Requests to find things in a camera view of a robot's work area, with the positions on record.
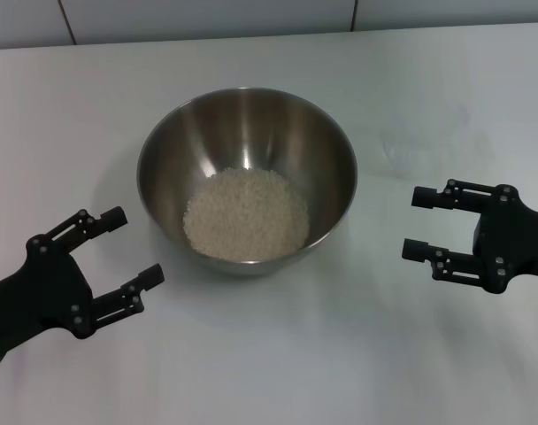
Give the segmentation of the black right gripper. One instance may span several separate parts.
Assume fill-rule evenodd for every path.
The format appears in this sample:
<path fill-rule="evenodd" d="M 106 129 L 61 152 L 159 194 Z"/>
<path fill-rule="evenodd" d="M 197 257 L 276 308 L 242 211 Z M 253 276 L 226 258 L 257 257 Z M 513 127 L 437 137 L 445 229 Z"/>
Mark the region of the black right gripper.
<path fill-rule="evenodd" d="M 519 275 L 538 276 L 538 212 L 522 202 L 516 188 L 450 179 L 440 192 L 417 186 L 411 205 L 480 215 L 473 245 L 476 257 L 404 240 L 402 258 L 428 262 L 434 280 L 503 293 L 510 280 Z"/>

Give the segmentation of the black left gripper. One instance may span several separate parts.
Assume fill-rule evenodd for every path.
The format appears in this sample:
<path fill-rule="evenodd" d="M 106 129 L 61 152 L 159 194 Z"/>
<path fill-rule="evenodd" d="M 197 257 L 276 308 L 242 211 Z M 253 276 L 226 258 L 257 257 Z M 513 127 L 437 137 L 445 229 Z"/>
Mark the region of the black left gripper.
<path fill-rule="evenodd" d="M 165 281 L 156 264 L 119 289 L 93 299 L 71 252 L 127 224 L 120 206 L 99 218 L 80 209 L 42 238 L 26 244 L 20 269 L 0 281 L 0 362 L 7 352 L 42 332 L 62 328 L 78 339 L 144 310 L 141 292 Z"/>

